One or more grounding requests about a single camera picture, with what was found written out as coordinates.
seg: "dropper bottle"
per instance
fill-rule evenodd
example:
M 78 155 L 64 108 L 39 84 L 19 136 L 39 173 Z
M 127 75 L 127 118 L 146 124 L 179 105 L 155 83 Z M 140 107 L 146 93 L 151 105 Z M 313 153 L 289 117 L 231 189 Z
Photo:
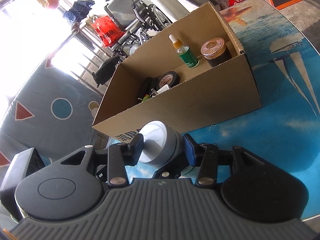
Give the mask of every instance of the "dropper bottle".
M 193 54 L 189 46 L 183 46 L 182 42 L 173 35 L 169 35 L 172 45 L 177 50 L 177 54 L 188 66 L 188 68 L 195 68 L 199 64 L 199 59 Z

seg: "duct tape roll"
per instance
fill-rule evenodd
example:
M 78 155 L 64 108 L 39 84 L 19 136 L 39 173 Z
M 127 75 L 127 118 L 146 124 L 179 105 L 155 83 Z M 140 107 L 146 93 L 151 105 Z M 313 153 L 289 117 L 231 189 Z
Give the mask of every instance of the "duct tape roll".
M 170 88 L 178 85 L 180 82 L 180 77 L 174 71 L 167 72 L 161 78 L 159 78 L 157 84 L 157 90 L 162 88 L 164 85 L 169 85 Z

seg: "ribbed rubber pad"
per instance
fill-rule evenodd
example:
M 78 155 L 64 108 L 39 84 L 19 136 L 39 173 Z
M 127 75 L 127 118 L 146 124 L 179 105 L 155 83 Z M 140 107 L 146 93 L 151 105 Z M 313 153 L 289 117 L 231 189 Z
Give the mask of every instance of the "ribbed rubber pad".
M 278 224 L 248 221 L 228 210 L 217 193 L 189 179 L 135 179 L 110 190 L 103 202 L 75 220 L 23 220 L 19 240 L 311 240 L 299 220 Z

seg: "table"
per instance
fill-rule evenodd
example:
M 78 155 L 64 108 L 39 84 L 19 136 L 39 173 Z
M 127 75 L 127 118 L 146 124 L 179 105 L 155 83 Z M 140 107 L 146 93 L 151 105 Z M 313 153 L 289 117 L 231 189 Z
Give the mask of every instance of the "table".
M 320 55 L 302 33 L 265 0 L 221 12 L 253 69 L 262 108 L 189 132 L 220 149 L 241 145 L 289 172 L 308 188 L 302 219 L 320 214 Z M 127 167 L 128 177 L 150 178 L 154 168 Z M 228 177 L 218 170 L 218 182 Z

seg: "starfish print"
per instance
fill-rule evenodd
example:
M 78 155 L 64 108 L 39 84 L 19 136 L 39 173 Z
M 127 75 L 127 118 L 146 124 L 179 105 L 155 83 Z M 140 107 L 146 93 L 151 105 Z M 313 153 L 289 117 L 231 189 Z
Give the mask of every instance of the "starfish print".
M 243 14 L 244 12 L 246 12 L 247 10 L 250 10 L 252 8 L 252 6 L 249 6 L 247 8 L 244 8 L 240 11 L 237 11 L 236 8 L 230 8 L 229 10 L 227 10 L 226 12 L 222 12 L 222 16 L 225 18 L 225 20 L 227 21 L 227 23 L 235 21 L 236 23 L 239 23 L 242 26 L 246 26 L 247 23 L 242 20 L 239 15 Z

